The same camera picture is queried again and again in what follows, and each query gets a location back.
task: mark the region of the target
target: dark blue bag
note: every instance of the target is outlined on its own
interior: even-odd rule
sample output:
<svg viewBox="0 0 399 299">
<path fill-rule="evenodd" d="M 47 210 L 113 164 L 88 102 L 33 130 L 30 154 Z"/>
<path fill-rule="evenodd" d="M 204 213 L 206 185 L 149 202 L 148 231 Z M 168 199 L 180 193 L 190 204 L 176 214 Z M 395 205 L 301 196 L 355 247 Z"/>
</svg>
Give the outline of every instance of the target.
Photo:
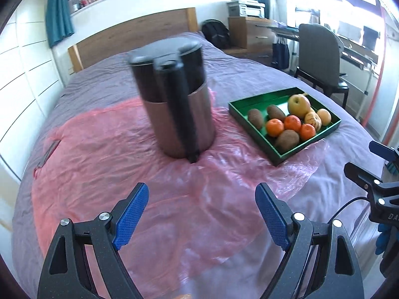
<svg viewBox="0 0 399 299">
<path fill-rule="evenodd" d="M 278 70 L 284 70 L 290 67 L 290 51 L 283 38 L 279 38 L 277 43 L 273 44 L 272 67 Z"/>
</svg>

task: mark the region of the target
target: robotic arm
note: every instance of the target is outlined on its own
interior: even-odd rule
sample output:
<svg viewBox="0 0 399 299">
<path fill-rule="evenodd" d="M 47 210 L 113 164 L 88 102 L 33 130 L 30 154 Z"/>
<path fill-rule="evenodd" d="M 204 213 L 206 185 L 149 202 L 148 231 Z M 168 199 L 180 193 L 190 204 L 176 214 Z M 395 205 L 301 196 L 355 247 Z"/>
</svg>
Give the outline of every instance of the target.
<svg viewBox="0 0 399 299">
<path fill-rule="evenodd" d="M 399 152 L 371 142 L 370 150 L 390 160 Z M 399 187 L 382 183 L 353 163 L 345 165 L 347 178 L 367 191 L 376 223 L 399 226 Z M 293 213 L 278 200 L 266 183 L 255 190 L 255 201 L 274 243 L 285 255 L 261 299 L 291 299 L 304 273 L 311 246 L 318 245 L 316 262 L 303 298 L 364 298 L 362 276 L 349 236 L 338 219 L 310 221 Z M 112 299 L 143 299 L 118 254 L 126 245 L 148 202 L 148 188 L 138 183 L 110 213 L 93 221 L 73 223 L 63 219 L 47 252 L 39 281 L 38 299 L 100 298 L 97 294 L 85 245 L 92 245 L 105 286 Z"/>
</svg>

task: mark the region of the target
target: silver screw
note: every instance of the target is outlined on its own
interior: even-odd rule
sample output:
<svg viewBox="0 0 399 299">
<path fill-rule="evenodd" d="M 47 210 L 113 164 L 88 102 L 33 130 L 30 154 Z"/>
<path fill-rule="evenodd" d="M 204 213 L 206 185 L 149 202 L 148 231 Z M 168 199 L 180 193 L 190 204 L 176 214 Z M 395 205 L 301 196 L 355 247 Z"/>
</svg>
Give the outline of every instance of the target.
<svg viewBox="0 0 399 299">
<path fill-rule="evenodd" d="M 101 213 L 101 214 L 99 215 L 99 219 L 100 219 L 101 221 L 106 221 L 108 218 L 109 218 L 109 213 Z"/>
<path fill-rule="evenodd" d="M 297 221 L 304 221 L 305 220 L 305 215 L 303 213 L 294 213 L 294 218 Z"/>
<path fill-rule="evenodd" d="M 333 221 L 332 221 L 332 224 L 335 226 L 335 227 L 342 227 L 342 223 L 341 223 L 341 221 L 339 221 L 338 219 L 334 219 Z"/>
<path fill-rule="evenodd" d="M 69 224 L 69 222 L 70 222 L 69 218 L 64 218 L 64 219 L 61 219 L 60 225 L 66 226 L 67 224 Z"/>
</svg>

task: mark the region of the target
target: green tray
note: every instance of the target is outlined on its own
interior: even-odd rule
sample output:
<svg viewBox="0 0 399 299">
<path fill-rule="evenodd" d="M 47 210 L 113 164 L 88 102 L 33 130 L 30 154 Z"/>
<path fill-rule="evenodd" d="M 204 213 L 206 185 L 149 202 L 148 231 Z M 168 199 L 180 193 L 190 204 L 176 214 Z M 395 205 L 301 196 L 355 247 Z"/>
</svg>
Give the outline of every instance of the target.
<svg viewBox="0 0 399 299">
<path fill-rule="evenodd" d="M 229 103 L 230 114 L 238 121 L 238 123 L 246 130 L 246 132 L 255 140 L 258 146 L 266 153 L 270 161 L 274 165 L 279 165 L 284 162 L 287 158 L 303 150 L 306 146 L 311 143 L 317 142 L 318 140 L 328 136 L 334 130 L 338 128 L 341 123 L 341 119 L 338 118 L 330 109 L 318 102 L 316 99 L 312 98 L 310 95 L 306 97 L 309 99 L 312 108 L 317 111 L 321 108 L 327 109 L 331 113 L 331 123 L 328 126 L 322 126 L 322 128 L 317 132 L 316 136 L 310 140 L 299 144 L 294 149 L 286 152 L 285 154 L 280 154 L 274 147 L 275 138 L 272 138 L 266 134 L 266 129 L 263 127 L 261 130 L 256 129 L 248 120 L 247 112 L 250 109 L 258 109 L 262 112 L 265 119 L 267 120 L 266 108 L 271 104 L 278 106 L 286 115 L 288 115 L 287 102 L 290 96 L 293 94 L 304 93 L 301 89 L 297 87 L 292 87 L 290 89 L 284 89 L 280 91 L 274 91 L 270 93 L 265 93 L 261 95 L 256 95 L 254 97 L 248 97 L 246 99 L 237 100 Z"/>
</svg>

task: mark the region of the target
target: tray of fruit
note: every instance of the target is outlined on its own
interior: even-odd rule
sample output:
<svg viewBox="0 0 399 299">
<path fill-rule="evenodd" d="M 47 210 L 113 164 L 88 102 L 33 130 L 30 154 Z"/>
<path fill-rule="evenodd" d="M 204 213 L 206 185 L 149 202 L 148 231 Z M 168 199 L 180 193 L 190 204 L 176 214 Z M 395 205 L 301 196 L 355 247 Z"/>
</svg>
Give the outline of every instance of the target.
<svg viewBox="0 0 399 299">
<path fill-rule="evenodd" d="M 297 87 L 230 102 L 229 112 L 274 165 L 328 136 L 341 123 Z"/>
</svg>

